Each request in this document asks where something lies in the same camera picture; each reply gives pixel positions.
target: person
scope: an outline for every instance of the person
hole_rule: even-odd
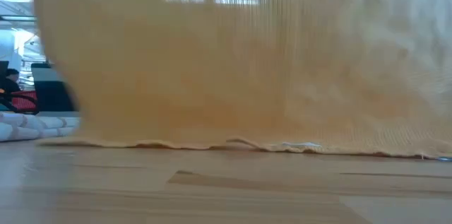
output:
[[[20,91],[19,85],[17,81],[19,80],[19,71],[15,69],[6,70],[6,77],[2,83],[1,88],[5,93],[14,93]]]

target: table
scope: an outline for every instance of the table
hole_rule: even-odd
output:
[[[0,223],[452,223],[452,163],[0,144]]]

